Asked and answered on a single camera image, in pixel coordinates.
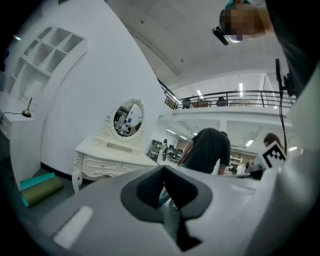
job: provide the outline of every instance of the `white cabinet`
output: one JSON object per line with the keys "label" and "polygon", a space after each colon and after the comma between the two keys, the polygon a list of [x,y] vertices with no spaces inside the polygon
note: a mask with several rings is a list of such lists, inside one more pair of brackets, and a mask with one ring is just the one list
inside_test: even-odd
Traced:
{"label": "white cabinet", "polygon": [[72,173],[74,192],[79,192],[83,173],[89,177],[116,177],[138,169],[156,166],[145,154],[132,154],[121,149],[100,146],[93,143],[94,139],[86,138],[76,147],[76,157]]}

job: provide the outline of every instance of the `white ceiling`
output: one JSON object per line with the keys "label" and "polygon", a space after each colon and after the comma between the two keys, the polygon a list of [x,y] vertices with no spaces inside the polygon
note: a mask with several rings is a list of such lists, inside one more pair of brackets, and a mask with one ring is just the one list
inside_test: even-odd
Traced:
{"label": "white ceiling", "polygon": [[108,5],[131,32],[156,76],[170,89],[178,89],[222,75],[274,73],[275,58],[286,63],[274,35],[225,46],[212,34],[226,2],[109,0]]}
{"label": "white ceiling", "polygon": [[234,74],[197,82],[173,90],[172,92],[178,97],[178,99],[183,99],[191,96],[198,96],[197,90],[199,90],[203,95],[235,90],[238,91],[239,83],[242,83],[243,90],[259,90],[264,77],[264,73]]}

